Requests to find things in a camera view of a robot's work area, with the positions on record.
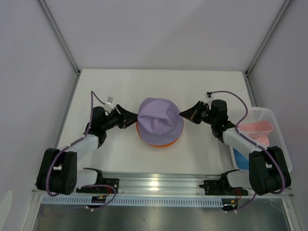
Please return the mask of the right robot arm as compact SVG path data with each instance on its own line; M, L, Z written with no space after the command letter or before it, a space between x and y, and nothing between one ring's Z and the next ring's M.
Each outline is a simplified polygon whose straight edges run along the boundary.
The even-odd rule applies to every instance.
M225 101L214 100L211 104L199 101L181 112L180 116L195 124L209 124L215 138L247 156L248 170L230 170L220 175L219 188L224 194L231 194L236 188L252 189L258 195L280 194L291 186L291 176L282 149L258 144L241 133L229 121Z

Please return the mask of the orange bucket hat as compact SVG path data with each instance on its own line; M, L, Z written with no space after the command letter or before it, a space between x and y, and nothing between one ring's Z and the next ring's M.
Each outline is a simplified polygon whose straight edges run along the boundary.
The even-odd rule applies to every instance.
M149 138L145 138L141 134L139 123L138 122L136 123L136 131L137 131L137 134L138 134L139 138L143 142L145 142L146 144L148 144L148 145L150 145L152 147L156 147L156 148L166 148L166 147L169 147L169 146L173 145L174 143L176 143L178 141L178 139L182 135L183 128L184 128L184 126L182 126L182 130L181 130L181 132L179 133L179 135L176 138L172 138L172 139L171 138L163 138L163 139L160 139L160 140L158 140L156 142L152 142L152 141L150 141Z

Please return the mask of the purple bucket hat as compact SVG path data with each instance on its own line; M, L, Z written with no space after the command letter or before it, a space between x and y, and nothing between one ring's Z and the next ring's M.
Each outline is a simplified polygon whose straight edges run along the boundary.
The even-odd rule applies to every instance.
M178 107L168 99L146 98L140 105L137 122L150 141L176 138L184 126Z

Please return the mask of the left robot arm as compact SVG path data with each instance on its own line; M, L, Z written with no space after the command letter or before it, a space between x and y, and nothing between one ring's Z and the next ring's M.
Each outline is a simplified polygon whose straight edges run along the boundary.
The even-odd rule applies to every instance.
M70 195L77 187L77 162L103 145L108 130L114 127L126 129L136 123L137 118L136 113L120 105L109 113L102 106L93 107L81 138L62 149L49 148L45 151L36 188L50 196Z

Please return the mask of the pink bucket hat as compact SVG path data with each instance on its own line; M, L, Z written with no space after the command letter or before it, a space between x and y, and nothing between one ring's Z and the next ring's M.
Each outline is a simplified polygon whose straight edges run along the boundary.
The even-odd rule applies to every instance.
M268 135L273 131L273 126L268 121L257 121L238 126L239 130L257 143L269 146Z

